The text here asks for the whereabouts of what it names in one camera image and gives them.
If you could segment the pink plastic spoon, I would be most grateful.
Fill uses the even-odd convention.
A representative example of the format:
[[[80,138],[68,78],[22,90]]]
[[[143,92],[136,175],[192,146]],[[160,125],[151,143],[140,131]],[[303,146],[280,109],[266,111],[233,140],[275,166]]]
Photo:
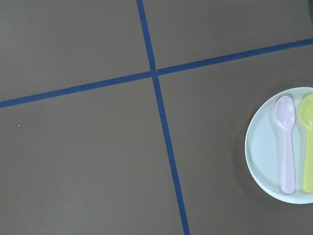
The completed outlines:
[[[292,194],[295,191],[295,170],[291,132],[295,123],[295,109],[289,96],[278,99],[274,108],[274,120],[282,133],[281,189],[285,194]]]

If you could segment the white round plate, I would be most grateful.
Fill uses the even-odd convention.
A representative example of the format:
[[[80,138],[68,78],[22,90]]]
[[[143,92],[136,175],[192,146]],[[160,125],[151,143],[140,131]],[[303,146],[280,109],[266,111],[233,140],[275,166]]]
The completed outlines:
[[[312,193],[303,190],[303,165],[306,148],[306,129],[299,118],[299,109],[311,87],[282,91],[268,99],[253,116],[246,132],[245,155],[248,169],[256,183],[270,196],[292,204],[310,204]],[[274,120],[274,107],[279,98],[289,96],[295,107],[295,124],[291,132],[295,168],[295,191],[281,190],[282,130]]]

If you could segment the yellow-green plastic spoon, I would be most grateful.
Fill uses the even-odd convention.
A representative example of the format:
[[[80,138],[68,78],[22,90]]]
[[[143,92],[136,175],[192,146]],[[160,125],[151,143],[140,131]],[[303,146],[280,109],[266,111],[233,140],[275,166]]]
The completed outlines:
[[[306,144],[303,164],[303,190],[313,192],[313,95],[306,96],[301,103],[299,116],[306,130]]]

